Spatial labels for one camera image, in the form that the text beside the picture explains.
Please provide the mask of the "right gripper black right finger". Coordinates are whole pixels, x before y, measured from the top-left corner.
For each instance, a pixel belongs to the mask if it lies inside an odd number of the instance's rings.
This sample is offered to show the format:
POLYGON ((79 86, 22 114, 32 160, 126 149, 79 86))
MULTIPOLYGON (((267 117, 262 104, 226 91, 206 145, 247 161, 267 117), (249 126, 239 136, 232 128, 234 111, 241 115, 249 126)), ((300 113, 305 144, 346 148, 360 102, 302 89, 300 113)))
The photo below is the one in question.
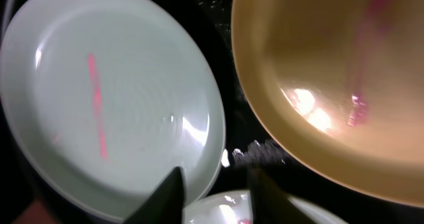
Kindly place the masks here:
POLYGON ((314 224, 315 222, 292 204, 286 192, 265 172, 247 171, 253 223, 255 224, 314 224))

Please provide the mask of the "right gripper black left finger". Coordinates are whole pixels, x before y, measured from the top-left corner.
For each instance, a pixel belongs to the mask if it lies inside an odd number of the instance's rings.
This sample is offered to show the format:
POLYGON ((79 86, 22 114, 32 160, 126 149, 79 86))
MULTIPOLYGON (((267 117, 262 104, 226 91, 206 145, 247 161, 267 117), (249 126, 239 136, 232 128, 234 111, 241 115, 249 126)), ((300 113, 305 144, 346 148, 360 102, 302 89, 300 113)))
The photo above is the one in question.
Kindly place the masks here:
POLYGON ((182 169, 175 167, 154 193, 124 224, 182 224, 184 179, 182 169))

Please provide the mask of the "mint green plate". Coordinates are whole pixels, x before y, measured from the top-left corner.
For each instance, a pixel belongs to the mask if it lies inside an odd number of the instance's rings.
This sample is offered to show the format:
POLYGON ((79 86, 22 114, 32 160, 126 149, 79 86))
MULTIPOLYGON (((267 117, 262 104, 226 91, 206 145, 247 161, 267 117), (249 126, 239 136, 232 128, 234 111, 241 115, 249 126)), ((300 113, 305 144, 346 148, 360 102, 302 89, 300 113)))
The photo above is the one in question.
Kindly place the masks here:
MULTIPOLYGON (((295 196, 289 201, 315 223, 347 224, 326 209, 295 196)), ((184 209, 184 224, 249 224, 253 222, 250 192, 237 190, 203 198, 184 209)))
POLYGON ((26 159, 59 194, 120 223, 173 168, 185 201, 221 168, 225 115, 186 30, 151 0, 28 0, 1 46, 1 102, 26 159))

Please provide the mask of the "yellow plate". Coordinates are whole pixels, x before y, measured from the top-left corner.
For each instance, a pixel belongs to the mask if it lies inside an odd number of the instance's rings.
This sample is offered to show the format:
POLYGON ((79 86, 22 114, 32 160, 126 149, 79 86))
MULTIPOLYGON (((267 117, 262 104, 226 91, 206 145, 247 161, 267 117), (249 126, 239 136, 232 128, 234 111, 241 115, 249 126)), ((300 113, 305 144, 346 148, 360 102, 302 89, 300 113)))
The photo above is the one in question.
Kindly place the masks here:
POLYGON ((423 0, 233 0, 242 90, 296 160, 423 205, 423 0))

